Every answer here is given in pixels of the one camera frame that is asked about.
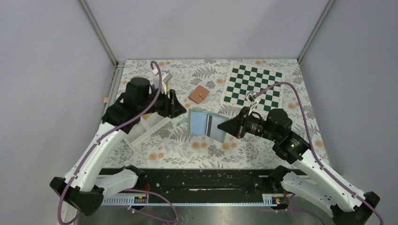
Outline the green card holder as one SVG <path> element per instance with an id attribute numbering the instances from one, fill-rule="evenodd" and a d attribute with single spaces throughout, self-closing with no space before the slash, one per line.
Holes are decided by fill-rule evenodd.
<path id="1" fill-rule="evenodd" d="M 185 118 L 185 119 L 182 119 L 181 121 L 179 121 L 177 123 L 177 126 L 180 126 L 182 124 L 187 124 L 187 130 L 188 130 L 189 134 L 207 136 L 207 122 L 208 122 L 209 115 L 223 117 L 225 119 L 225 121 L 229 120 L 228 117 L 223 116 L 221 114 L 214 113 L 214 112 L 189 109 L 188 110 L 188 118 Z M 225 137 L 226 137 L 226 132 L 223 132 L 223 137 L 220 141 L 215 140 L 215 139 L 214 140 L 218 141 L 220 143 L 224 143 Z"/>

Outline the brown leather wallet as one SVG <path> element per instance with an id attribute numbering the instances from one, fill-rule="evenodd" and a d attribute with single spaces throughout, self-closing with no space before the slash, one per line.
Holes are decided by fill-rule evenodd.
<path id="1" fill-rule="evenodd" d="M 196 89 L 188 96 L 190 100 L 192 100 L 196 104 L 200 104 L 202 101 L 204 101 L 208 94 L 209 90 L 201 85 L 198 85 Z"/>

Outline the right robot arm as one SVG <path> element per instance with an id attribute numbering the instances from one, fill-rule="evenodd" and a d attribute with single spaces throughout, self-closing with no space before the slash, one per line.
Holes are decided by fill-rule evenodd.
<path id="1" fill-rule="evenodd" d="M 273 151 L 282 160 L 304 172 L 311 182 L 283 166 L 273 171 L 282 188 L 306 199 L 327 213 L 336 225 L 363 225 L 380 201 L 374 192 L 364 192 L 324 164 L 310 144 L 291 130 L 292 120 L 283 109 L 272 109 L 264 120 L 244 107 L 238 116 L 218 128 L 240 139 L 245 134 L 274 142 Z"/>

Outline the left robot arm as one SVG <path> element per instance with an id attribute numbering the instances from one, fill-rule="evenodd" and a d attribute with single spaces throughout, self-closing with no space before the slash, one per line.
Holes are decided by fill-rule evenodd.
<path id="1" fill-rule="evenodd" d="M 175 90 L 162 92 L 151 87 L 146 78 L 132 78 L 125 92 L 107 108 L 95 137 L 75 166 L 64 177 L 54 177 L 50 182 L 63 201 L 84 215 L 93 214 L 103 200 L 115 194 L 144 186 L 145 173 L 131 165 L 103 181 L 97 178 L 113 147 L 140 122 L 140 117 L 156 113 L 172 119 L 187 112 Z"/>

